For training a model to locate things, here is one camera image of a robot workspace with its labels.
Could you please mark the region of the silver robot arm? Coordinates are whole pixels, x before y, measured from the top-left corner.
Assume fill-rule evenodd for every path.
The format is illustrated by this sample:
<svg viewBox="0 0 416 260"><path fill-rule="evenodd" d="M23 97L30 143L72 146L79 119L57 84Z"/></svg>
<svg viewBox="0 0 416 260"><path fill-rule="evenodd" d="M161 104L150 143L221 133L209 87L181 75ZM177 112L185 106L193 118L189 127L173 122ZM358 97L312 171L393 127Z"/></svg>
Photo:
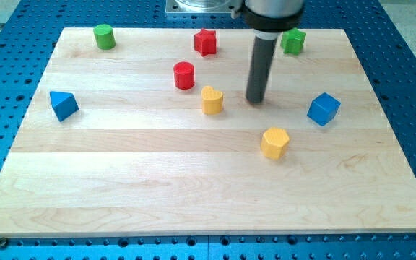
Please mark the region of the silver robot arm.
<svg viewBox="0 0 416 260"><path fill-rule="evenodd" d="M305 5L305 0L241 0L233 5L230 15L255 30L280 33L300 24Z"/></svg>

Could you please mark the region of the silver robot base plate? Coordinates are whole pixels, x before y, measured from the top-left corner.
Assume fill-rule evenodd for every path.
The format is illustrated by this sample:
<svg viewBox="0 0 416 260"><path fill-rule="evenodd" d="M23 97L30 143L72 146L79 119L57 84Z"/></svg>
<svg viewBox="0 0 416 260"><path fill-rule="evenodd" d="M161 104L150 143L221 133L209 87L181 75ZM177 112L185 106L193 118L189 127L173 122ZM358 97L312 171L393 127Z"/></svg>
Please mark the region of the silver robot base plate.
<svg viewBox="0 0 416 260"><path fill-rule="evenodd" d="M166 0L167 14L230 13L242 4L242 0Z"/></svg>

